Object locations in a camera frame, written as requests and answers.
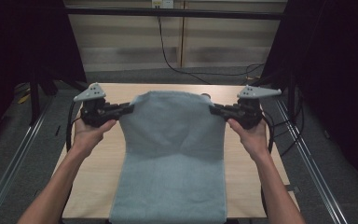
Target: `table surface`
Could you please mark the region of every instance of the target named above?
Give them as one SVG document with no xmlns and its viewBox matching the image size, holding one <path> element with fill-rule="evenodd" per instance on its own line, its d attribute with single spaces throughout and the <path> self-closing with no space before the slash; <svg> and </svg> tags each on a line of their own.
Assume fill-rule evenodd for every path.
<svg viewBox="0 0 358 224">
<path fill-rule="evenodd" d="M 136 95 L 148 91 L 187 91 L 208 93 L 215 104 L 232 105 L 243 86 L 172 85 L 172 84 L 113 84 L 100 83 L 106 92 L 106 101 L 121 104 L 132 101 Z M 58 160 L 66 154 L 65 147 Z M 272 158 L 281 175 L 283 184 L 289 185 L 281 157 L 274 144 Z M 118 122 L 104 135 L 103 141 L 83 162 L 63 217 L 108 218 L 117 190 L 121 166 L 125 156 L 125 140 Z M 265 217 L 260 196 L 260 181 L 255 163 L 245 151 L 240 138 L 226 125 L 225 176 L 227 191 L 227 217 Z M 289 192 L 296 202 L 293 192 Z"/>
</svg>

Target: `black cable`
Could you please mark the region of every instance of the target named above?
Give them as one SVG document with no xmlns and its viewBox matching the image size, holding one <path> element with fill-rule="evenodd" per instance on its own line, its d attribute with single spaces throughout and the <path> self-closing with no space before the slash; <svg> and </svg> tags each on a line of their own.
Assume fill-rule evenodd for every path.
<svg viewBox="0 0 358 224">
<path fill-rule="evenodd" d="M 298 139 L 301 137 L 301 134 L 304 130 L 304 126 L 305 126 L 305 117 L 304 117 L 304 109 L 301 109 L 301 129 L 300 131 L 298 132 L 298 135 L 296 136 L 296 139 L 295 141 L 281 154 L 281 157 L 284 156 L 297 142 L 298 142 Z"/>
<path fill-rule="evenodd" d="M 240 84 L 240 86 L 245 85 L 248 82 L 250 73 L 252 73 L 254 70 L 256 70 L 257 68 L 259 68 L 260 66 L 262 66 L 264 64 L 265 63 L 253 63 L 253 64 L 249 64 L 248 66 L 246 66 L 246 70 L 244 73 L 244 74 L 246 74 L 246 79 Z M 252 66 L 256 66 L 256 67 L 248 72 L 249 67 L 252 67 Z"/>
<path fill-rule="evenodd" d="M 274 143 L 274 131 L 273 131 L 273 127 L 270 124 L 269 120 L 263 115 L 262 119 L 266 122 L 268 129 L 269 129 L 269 140 L 268 140 L 268 152 L 271 153 L 272 151 L 272 145 Z"/>
<path fill-rule="evenodd" d="M 244 76 L 244 75 L 247 75 L 251 72 L 253 72 L 255 69 L 257 69 L 259 66 L 261 65 L 264 65 L 264 63 L 261 63 L 261 64 L 251 64 L 249 66 L 255 66 L 255 65 L 258 65 L 255 69 L 251 70 L 251 71 L 248 71 L 248 68 L 249 66 L 246 67 L 246 71 L 243 72 L 243 73 L 238 73 L 238 74 L 222 74 L 222 73 L 205 73 L 205 72 L 185 72 L 185 71 L 181 71 L 181 70 L 178 70 L 178 69 L 175 69 L 173 68 L 170 63 L 168 62 L 167 60 L 167 55 L 165 53 L 165 48 L 164 48 L 164 41 L 163 41 L 163 38 L 162 38 L 162 25 L 161 25 L 161 17 L 158 17 L 158 29 L 159 29 L 159 37 L 160 37 L 160 40 L 161 40 L 161 48 L 162 48 L 162 54 L 164 56 L 164 60 L 165 60 L 165 63 L 168 65 L 168 67 L 170 67 L 173 71 L 177 72 L 177 73 L 181 73 L 181 74 L 185 74 L 185 75 L 189 75 L 189 76 L 192 76 L 206 84 L 209 84 L 209 85 L 212 85 L 210 82 L 208 81 L 205 81 L 203 80 L 202 78 L 200 77 L 197 77 L 195 75 L 208 75 L 208 76 L 225 76 L 225 77 L 238 77 L 238 76 Z"/>
<path fill-rule="evenodd" d="M 272 134 L 271 137 L 270 137 L 270 139 L 272 138 L 272 142 L 273 142 L 273 141 L 274 141 L 274 137 L 275 137 L 275 136 L 274 136 L 274 134 L 275 134 L 274 119 L 273 119 L 272 116 L 271 116 L 269 113 L 267 113 L 266 111 L 263 111 L 263 113 L 264 113 L 265 115 L 267 115 L 268 118 L 271 120 L 271 123 L 269 124 L 268 128 L 271 129 L 271 132 L 269 132 L 269 133 Z"/>
<path fill-rule="evenodd" d="M 303 102 L 303 100 L 302 100 L 302 98 L 300 98 L 299 100 L 298 100 L 298 106 L 299 106 L 299 108 L 298 108 L 298 110 L 297 110 L 297 112 L 296 112 L 296 114 L 295 114 L 295 118 L 298 116 L 298 114 L 304 109 L 303 108 L 303 105 L 302 105 L 302 102 Z M 283 122 L 281 122 L 281 123 L 278 123 L 278 124 L 275 124 L 275 127 L 277 127 L 277 126 L 279 126 L 279 125 L 282 125 L 282 124 L 285 124 L 285 123 L 287 123 L 287 122 L 289 122 L 290 120 L 285 120 L 285 121 L 283 121 Z M 276 134 L 275 136 L 274 136 L 274 138 L 275 137 L 279 137 L 279 136 L 281 136 L 281 135 L 284 135 L 285 133 L 288 133 L 289 132 L 289 129 L 287 129 L 286 131 L 284 131 L 284 132 L 282 132 L 282 133 L 279 133 L 279 134 Z"/>
<path fill-rule="evenodd" d="M 72 121 L 72 116 L 73 116 L 73 113 L 74 113 L 74 107 L 75 107 L 75 102 L 72 101 L 71 106 L 69 107 L 68 120 L 67 120 L 67 123 L 66 123 L 66 152 L 69 152 L 69 150 L 72 147 L 72 127 L 74 126 L 75 121 L 80 119 L 80 118 L 77 118 L 77 119 Z M 65 210 L 66 205 L 68 204 L 69 198 L 71 197 L 72 186 L 69 189 L 68 195 L 66 197 L 65 204 L 63 205 L 63 209 L 62 209 L 61 217 L 60 217 L 60 224 L 64 224 L 62 215 L 63 215 L 63 211 Z"/>
<path fill-rule="evenodd" d="M 304 101 L 304 98 L 303 97 L 301 97 L 301 96 L 299 96 L 298 97 L 298 103 L 297 103 L 297 110 L 296 110 L 296 113 L 295 113 L 295 118 L 299 115 L 299 113 L 301 112 L 301 110 L 303 109 L 303 101 Z M 284 121 L 282 121 L 282 122 L 279 122 L 279 123 L 277 123 L 277 124 L 275 124 L 274 125 L 274 127 L 278 127 L 278 126 L 281 126 L 281 125 L 283 125 L 283 124 L 286 124 L 287 122 L 289 122 L 290 120 L 289 119 L 286 119 L 286 120 L 284 120 Z"/>
</svg>

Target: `aluminum rail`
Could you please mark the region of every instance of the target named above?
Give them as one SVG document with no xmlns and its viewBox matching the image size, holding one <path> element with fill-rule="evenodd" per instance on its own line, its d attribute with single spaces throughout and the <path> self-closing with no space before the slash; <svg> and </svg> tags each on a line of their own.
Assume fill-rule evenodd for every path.
<svg viewBox="0 0 358 224">
<path fill-rule="evenodd" d="M 34 123 L 33 126 L 28 128 L 28 131 L 24 138 L 21 141 L 20 146 L 18 147 L 16 154 L 11 160 L 9 166 L 7 167 L 5 173 L 3 174 L 0 180 L 0 206 L 7 196 L 7 193 L 11 187 L 11 184 L 16 177 L 17 172 L 20 170 L 21 164 L 25 159 L 25 156 L 36 137 L 36 134 L 39 132 L 40 126 L 45 119 L 46 112 L 48 111 L 53 97 L 49 97 L 46 106 L 44 107 L 42 113 L 40 114 L 38 120 Z"/>
<path fill-rule="evenodd" d="M 110 16 L 160 16 L 160 17 L 191 17 L 279 21 L 283 13 L 217 11 L 197 9 L 171 8 L 137 8 L 137 7 L 27 7 L 15 6 L 14 10 L 23 13 L 59 13 L 73 15 L 110 15 Z"/>
<path fill-rule="evenodd" d="M 277 101 L 277 106 L 284 120 L 289 120 L 287 116 L 287 108 L 284 102 Z M 298 148 L 298 152 L 300 153 L 301 158 L 303 159 L 305 165 L 307 166 L 307 169 L 310 172 L 310 176 L 316 188 L 318 189 L 319 193 L 321 194 L 322 199 L 324 201 L 324 205 L 326 206 L 334 223 L 348 224 L 348 221 L 345 218 L 336 197 L 334 196 L 333 192 L 325 182 L 324 177 L 322 176 L 322 173 L 319 170 L 315 160 L 312 158 L 312 155 L 310 154 L 310 150 L 308 149 L 304 139 L 300 135 L 298 128 L 295 125 L 293 125 L 291 122 L 287 122 L 287 128 L 289 129 L 289 132 L 292 135 L 293 140 L 296 141 L 297 139 L 296 145 Z"/>
</svg>

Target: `human hand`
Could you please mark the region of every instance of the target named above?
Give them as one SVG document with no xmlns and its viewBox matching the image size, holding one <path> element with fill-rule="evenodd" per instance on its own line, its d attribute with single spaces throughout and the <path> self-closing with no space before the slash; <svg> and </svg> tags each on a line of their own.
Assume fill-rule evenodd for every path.
<svg viewBox="0 0 358 224">
<path fill-rule="evenodd" d="M 229 119 L 227 122 L 231 129 L 240 136 L 241 143 L 246 151 L 248 151 L 252 160 L 256 161 L 265 155 L 266 152 L 269 152 L 266 136 L 266 122 L 264 120 L 261 120 L 250 130 L 244 130 L 235 119 Z"/>
<path fill-rule="evenodd" d="M 94 128 L 85 124 L 82 119 L 78 119 L 75 122 L 75 138 L 71 150 L 75 150 L 83 158 L 87 158 L 95 146 L 103 140 L 103 134 L 108 132 L 115 124 L 116 121 L 111 119 L 101 127 Z"/>
</svg>

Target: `towel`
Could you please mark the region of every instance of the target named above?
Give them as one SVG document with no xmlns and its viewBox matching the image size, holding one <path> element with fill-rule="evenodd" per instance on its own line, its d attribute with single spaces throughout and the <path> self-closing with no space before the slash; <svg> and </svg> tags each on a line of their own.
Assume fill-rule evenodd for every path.
<svg viewBox="0 0 358 224">
<path fill-rule="evenodd" d="M 126 156 L 109 220 L 121 223 L 224 223 L 225 121 L 207 96 L 150 91 L 120 118 Z"/>
</svg>

